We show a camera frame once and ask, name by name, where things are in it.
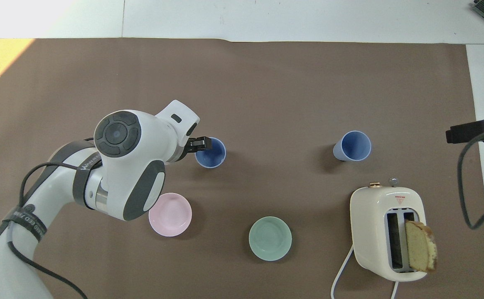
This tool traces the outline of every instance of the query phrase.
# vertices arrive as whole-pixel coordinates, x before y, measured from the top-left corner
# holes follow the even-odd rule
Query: white floor
[[[484,119],[484,20],[470,10],[471,3],[471,0],[0,0],[0,38],[467,44],[476,118]],[[484,178],[484,144],[479,147]]]

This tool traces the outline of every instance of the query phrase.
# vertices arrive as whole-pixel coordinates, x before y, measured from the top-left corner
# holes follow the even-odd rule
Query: pink plate
[[[177,193],[164,193],[159,196],[149,210],[149,223],[161,236],[180,235],[190,225],[192,208],[183,196]]]

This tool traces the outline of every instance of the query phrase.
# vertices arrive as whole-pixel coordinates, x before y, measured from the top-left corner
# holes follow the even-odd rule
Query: black cable
[[[44,274],[48,274],[48,275],[52,276],[53,278],[61,280],[62,282],[64,282],[65,284],[67,284],[71,288],[73,288],[77,293],[79,293],[83,299],[88,299],[86,297],[85,293],[83,291],[81,291],[81,289],[78,288],[73,282],[71,282],[70,280],[67,280],[67,278],[64,278],[63,276],[56,274],[55,272],[52,272],[52,271],[46,269],[45,267],[35,263],[34,261],[28,259],[27,257],[25,257],[22,253],[20,253],[20,251],[18,251],[15,248],[15,246],[12,244],[12,241],[9,241],[7,243],[7,245],[9,246],[9,248],[13,252],[13,254],[16,255],[16,257],[18,259],[20,259],[21,261],[23,261],[24,263],[27,263],[31,267],[34,267],[35,269],[41,271]]]
[[[70,164],[66,164],[66,163],[61,163],[61,162],[46,162],[46,163],[41,163],[41,164],[35,166],[34,168],[31,168],[31,170],[29,170],[29,172],[26,174],[26,176],[22,180],[22,184],[20,185],[20,198],[18,200],[18,205],[19,206],[24,206],[24,204],[25,204],[24,189],[26,187],[26,182],[27,182],[28,178],[33,174],[33,172],[36,172],[37,169],[39,169],[41,167],[46,167],[46,166],[60,166],[60,167],[66,167],[66,168],[74,169],[74,170],[77,169],[77,167],[74,166],[74,165],[70,165]],[[20,259],[24,263],[27,263],[31,267],[34,267],[35,269],[41,271],[44,274],[48,274],[48,275],[56,278],[57,280],[61,280],[61,282],[64,282],[65,284],[69,285],[77,293],[79,293],[82,298],[87,299],[85,293],[83,291],[81,291],[81,289],[78,288],[75,284],[73,284],[73,282],[71,282],[70,280],[67,280],[67,278],[62,277],[59,274],[56,274],[56,273],[48,270],[47,268],[45,268],[45,267],[43,267],[43,266],[35,263],[34,261],[28,259],[27,257],[25,257],[22,253],[20,253],[15,248],[14,244],[12,243],[12,240],[10,240],[7,243],[7,245],[9,246],[10,250],[12,251],[12,253],[14,255],[16,255],[16,257],[18,259]]]
[[[476,142],[479,142],[481,140],[484,140],[484,133],[479,134],[472,140],[470,140],[460,153],[460,157],[458,157],[458,168],[457,168],[457,175],[458,175],[458,193],[460,195],[460,205],[462,206],[462,213],[464,214],[464,220],[467,226],[470,229],[477,229],[479,228],[483,223],[484,223],[484,214],[480,216],[480,218],[476,221],[476,223],[472,224],[469,220],[469,214],[467,213],[467,207],[465,205],[465,198],[464,198],[464,184],[462,181],[462,165],[464,163],[464,157],[466,152],[475,144]]]
[[[26,201],[24,200],[25,199],[24,198],[24,189],[26,188],[27,179],[33,174],[33,172],[36,172],[37,169],[39,169],[41,167],[45,167],[45,166],[62,166],[62,167],[66,167],[66,168],[77,169],[77,167],[74,166],[74,165],[65,164],[65,163],[61,163],[61,162],[45,162],[45,163],[41,163],[41,164],[35,166],[34,168],[31,168],[31,170],[29,170],[29,172],[26,174],[26,176],[22,180],[22,184],[20,185],[20,196],[18,198],[18,205],[19,206],[24,206],[24,204],[26,204]]]

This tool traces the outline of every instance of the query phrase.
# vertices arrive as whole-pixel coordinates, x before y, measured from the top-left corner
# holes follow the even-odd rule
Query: gray circular button pad
[[[94,143],[103,155],[122,157],[133,151],[140,140],[137,116],[128,111],[109,114],[94,131]]]

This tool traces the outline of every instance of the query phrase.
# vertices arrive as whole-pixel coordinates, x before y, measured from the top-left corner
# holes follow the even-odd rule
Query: white cable
[[[391,299],[395,299],[395,295],[397,294],[397,287],[399,286],[399,282],[395,282],[393,285],[393,293],[391,293]]]
[[[347,257],[345,258],[345,260],[342,263],[342,267],[340,267],[340,270],[338,271],[338,273],[336,274],[336,277],[334,278],[334,281],[333,281],[332,287],[331,287],[331,299],[335,299],[334,298],[334,289],[336,288],[336,284],[337,284],[338,280],[340,279],[340,276],[343,272],[343,269],[345,268],[345,266],[347,265],[347,262],[351,258],[353,248],[354,247],[351,246],[351,249],[349,250]],[[395,299],[395,295],[397,294],[397,287],[398,286],[399,286],[399,282],[395,282],[395,284],[393,285],[393,293],[391,293],[391,299]]]
[[[347,257],[345,258],[345,260],[342,263],[342,267],[340,268],[340,271],[338,271],[338,274],[336,274],[336,277],[334,278],[334,282],[332,283],[332,288],[331,288],[331,299],[334,299],[334,289],[336,287],[336,283],[340,279],[341,272],[343,272],[343,268],[345,268],[345,265],[347,265],[347,262],[351,258],[352,249],[353,249],[353,246],[351,246],[351,249],[349,250],[349,253],[347,254]]]

